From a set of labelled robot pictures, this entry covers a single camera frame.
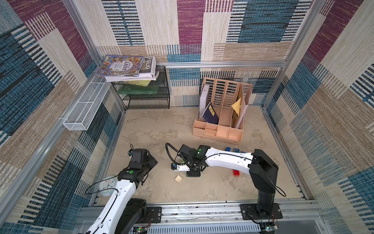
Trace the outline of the colourful illustrated book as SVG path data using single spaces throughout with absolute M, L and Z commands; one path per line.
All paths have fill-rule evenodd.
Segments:
M 143 56 L 108 55 L 97 69 L 97 76 L 137 76 L 145 61 Z

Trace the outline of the red lego brick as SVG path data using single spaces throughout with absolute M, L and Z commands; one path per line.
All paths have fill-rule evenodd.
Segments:
M 240 172 L 238 170 L 232 170 L 234 176 L 240 176 Z

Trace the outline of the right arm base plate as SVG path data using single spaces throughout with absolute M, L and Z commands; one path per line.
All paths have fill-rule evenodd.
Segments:
M 283 218 L 283 214 L 278 203 L 273 203 L 270 211 L 259 208 L 258 205 L 254 203 L 240 204 L 239 207 L 243 220 L 273 220 Z

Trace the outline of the pale pink folder in organizer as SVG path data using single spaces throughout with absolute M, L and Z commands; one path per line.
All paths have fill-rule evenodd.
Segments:
M 248 87 L 244 86 L 243 84 L 240 84 L 240 90 L 238 94 L 238 98 L 240 99 L 239 114 L 235 122 L 235 128 L 237 129 L 241 128 L 241 123 L 243 121 L 247 107 L 249 105 L 249 97 L 250 97 L 250 91 Z

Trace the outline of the white book in organizer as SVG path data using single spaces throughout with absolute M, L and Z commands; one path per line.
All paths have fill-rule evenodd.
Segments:
M 206 106 L 208 104 L 208 95 L 209 95 L 209 84 L 203 84 L 202 90 L 199 98 L 199 118 L 203 118 L 203 113 L 206 109 Z

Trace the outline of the green folder on shelf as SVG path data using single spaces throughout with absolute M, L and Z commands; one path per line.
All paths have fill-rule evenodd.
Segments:
M 117 91 L 120 95 L 153 95 L 157 94 L 159 87 L 157 85 L 136 86 L 122 85 Z

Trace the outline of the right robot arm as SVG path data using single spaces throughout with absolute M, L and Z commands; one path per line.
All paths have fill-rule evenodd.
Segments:
M 263 150 L 235 153 L 207 145 L 200 145 L 198 149 L 182 145 L 177 156 L 183 161 L 174 161 L 171 169 L 186 172 L 190 177 L 199 177 L 207 167 L 223 167 L 249 175 L 258 190 L 258 200 L 257 204 L 245 209 L 244 212 L 253 215 L 254 218 L 266 218 L 275 214 L 274 197 L 279 167 Z

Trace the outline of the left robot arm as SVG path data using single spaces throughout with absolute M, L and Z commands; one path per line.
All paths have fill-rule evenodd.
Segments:
M 147 149 L 133 149 L 130 154 L 128 166 L 118 174 L 114 192 L 87 234 L 127 234 L 137 221 L 147 219 L 146 201 L 132 196 L 157 160 Z

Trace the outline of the dark purple book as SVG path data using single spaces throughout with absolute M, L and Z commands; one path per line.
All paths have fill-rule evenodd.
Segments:
M 207 123 L 216 124 L 216 125 L 219 124 L 219 117 L 217 113 L 215 112 L 211 102 L 205 108 L 202 114 L 202 117 Z

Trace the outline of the yellow envelope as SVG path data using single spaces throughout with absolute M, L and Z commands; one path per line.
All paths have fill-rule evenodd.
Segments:
M 241 103 L 242 98 L 238 98 L 235 103 L 232 104 L 232 109 L 234 110 L 234 113 L 239 117 L 240 116 L 240 110 L 241 110 Z

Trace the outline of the black and white Folio book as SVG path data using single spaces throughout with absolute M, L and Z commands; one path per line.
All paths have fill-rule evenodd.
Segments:
M 159 72 L 156 71 L 155 57 L 145 57 L 145 61 L 137 76 L 104 76 L 107 82 L 133 82 L 133 81 L 154 81 L 158 78 Z

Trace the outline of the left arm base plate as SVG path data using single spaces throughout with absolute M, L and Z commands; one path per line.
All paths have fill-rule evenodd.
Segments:
M 162 207 L 147 207 L 146 218 L 143 220 L 145 224 L 158 224 L 161 223 Z

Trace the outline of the pink desk file organizer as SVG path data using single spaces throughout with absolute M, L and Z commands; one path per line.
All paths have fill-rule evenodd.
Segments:
M 219 117 L 219 124 L 210 124 L 203 118 L 200 119 L 198 111 L 198 115 L 192 127 L 193 135 L 227 143 L 239 144 L 243 139 L 243 121 L 240 129 L 235 128 L 235 122 L 238 116 L 234 113 L 231 106 L 238 99 L 240 84 L 248 87 L 250 96 L 252 94 L 252 85 L 249 83 L 213 78 L 204 78 L 202 85 L 203 84 L 210 85 L 208 104 L 210 102 L 212 103 L 212 106 Z

